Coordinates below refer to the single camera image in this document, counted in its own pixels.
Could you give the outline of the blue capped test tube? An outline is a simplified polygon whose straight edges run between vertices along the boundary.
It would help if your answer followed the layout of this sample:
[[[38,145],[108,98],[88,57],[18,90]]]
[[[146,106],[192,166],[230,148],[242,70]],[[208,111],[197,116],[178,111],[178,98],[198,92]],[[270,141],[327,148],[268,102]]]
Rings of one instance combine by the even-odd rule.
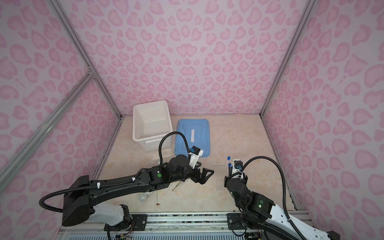
[[[233,171],[233,165],[231,163],[228,164],[228,171],[229,171],[229,176],[232,174]]]
[[[227,157],[227,162],[226,162],[226,165],[225,165],[225,170],[228,170],[230,167],[231,167],[231,157],[228,156]]]

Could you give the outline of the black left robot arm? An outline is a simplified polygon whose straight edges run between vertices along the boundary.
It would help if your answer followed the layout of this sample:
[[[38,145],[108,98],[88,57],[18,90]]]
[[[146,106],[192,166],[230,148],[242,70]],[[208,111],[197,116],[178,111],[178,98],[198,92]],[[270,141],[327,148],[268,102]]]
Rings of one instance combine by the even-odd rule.
[[[205,184],[213,175],[210,169],[200,169],[201,163],[193,169],[184,155],[172,158],[168,163],[149,169],[140,169],[137,174],[117,179],[90,180],[79,177],[64,194],[62,226],[72,227],[87,221],[96,212],[95,206],[125,195],[153,192],[168,188],[171,183],[192,180]]]

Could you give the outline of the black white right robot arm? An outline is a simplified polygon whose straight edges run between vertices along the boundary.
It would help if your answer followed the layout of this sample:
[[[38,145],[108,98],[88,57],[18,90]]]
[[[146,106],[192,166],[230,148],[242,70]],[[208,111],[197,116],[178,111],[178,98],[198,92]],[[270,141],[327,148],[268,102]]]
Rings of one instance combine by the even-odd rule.
[[[225,188],[241,212],[241,222],[247,229],[260,229],[282,240],[339,240],[334,231],[324,232],[285,212],[262,194],[247,188],[245,179],[225,177]]]

